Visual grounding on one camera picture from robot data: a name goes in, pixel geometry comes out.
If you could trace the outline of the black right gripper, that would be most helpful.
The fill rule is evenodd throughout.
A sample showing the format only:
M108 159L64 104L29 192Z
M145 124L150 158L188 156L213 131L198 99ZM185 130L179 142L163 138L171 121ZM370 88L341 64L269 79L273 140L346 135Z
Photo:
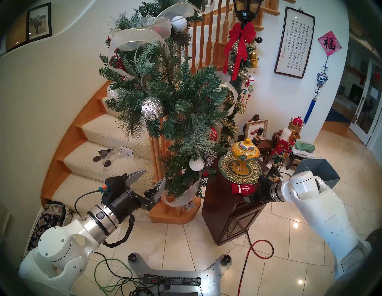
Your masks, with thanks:
M246 203L270 203L272 202L272 195L270 192L272 181L268 178L260 178L258 182L256 183L258 185L255 192L252 194L252 196L244 196L244 201Z

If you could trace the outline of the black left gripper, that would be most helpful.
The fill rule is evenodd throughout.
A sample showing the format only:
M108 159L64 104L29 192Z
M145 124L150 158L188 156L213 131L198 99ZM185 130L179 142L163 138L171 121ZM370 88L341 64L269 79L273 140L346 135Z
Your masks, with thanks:
M145 173L146 169L134 171L127 175L125 187L130 187ZM115 216L117 223L122 224L126 217L132 214L137 209L150 211L153 209L160 199L165 190L166 177L158 181L153 188L144 192L144 196L138 195L131 190L126 190L120 195L112 196L109 198L109 209Z

